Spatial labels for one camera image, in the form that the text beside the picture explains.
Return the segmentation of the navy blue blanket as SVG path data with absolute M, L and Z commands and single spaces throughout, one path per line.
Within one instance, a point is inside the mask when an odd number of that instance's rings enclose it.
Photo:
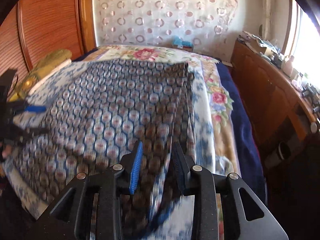
M 241 177 L 260 200 L 265 203 L 266 190 L 263 167 L 261 165 L 259 151 L 253 139 L 251 123 L 227 66 L 219 62 L 217 64 L 217 71 L 222 86 L 227 90 L 233 100 L 231 121 L 233 124 L 237 160 L 239 162 Z

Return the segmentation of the yellow-green patterned cloth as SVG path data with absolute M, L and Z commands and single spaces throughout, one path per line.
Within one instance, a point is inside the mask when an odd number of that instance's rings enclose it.
M 47 54 L 44 58 L 40 59 L 31 72 L 16 85 L 9 101 L 24 99 L 38 82 L 48 76 L 61 64 L 70 63 L 71 58 L 72 52 L 68 49 L 58 49 Z

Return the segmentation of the long wooden sideboard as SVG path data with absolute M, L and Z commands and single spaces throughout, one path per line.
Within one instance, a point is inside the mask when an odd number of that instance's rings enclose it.
M 231 64 L 261 160 L 281 142 L 288 143 L 291 154 L 296 155 L 297 147 L 311 137 L 317 123 L 310 100 L 294 89 L 281 70 L 240 41 L 234 44 Z

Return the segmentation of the wooden wardrobe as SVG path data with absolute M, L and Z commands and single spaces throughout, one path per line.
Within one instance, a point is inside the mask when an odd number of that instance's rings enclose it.
M 52 51 L 77 59 L 96 47 L 92 0 L 1 0 L 1 72 L 22 80 Z

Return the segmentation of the clutter on sideboard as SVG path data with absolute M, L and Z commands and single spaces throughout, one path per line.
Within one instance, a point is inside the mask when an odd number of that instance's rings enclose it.
M 280 68 L 283 57 L 276 50 L 260 44 L 255 36 L 235 41 L 231 63 L 233 79 L 256 132 L 273 133 L 289 118 L 296 129 L 302 121 L 319 125 L 311 100 L 302 96 L 290 77 Z

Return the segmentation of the white circle-patterned curtain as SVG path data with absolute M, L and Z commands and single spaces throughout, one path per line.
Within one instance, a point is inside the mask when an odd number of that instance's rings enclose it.
M 225 57 L 238 0 L 93 0 L 97 44 L 169 47 Z

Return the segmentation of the blue tissue box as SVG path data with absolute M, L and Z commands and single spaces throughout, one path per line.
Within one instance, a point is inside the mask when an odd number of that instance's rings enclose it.
M 172 48 L 174 49 L 179 49 L 179 50 L 184 50 L 187 52 L 192 53 L 194 45 L 193 43 L 189 41 L 184 41 L 178 36 L 174 36 L 172 39 Z

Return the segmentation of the window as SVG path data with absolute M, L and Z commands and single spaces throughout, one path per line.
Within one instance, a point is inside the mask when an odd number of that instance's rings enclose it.
M 319 84 L 319 32 L 307 13 L 289 0 L 289 34 L 284 42 L 286 57 L 294 57 L 293 67 L 314 85 Z

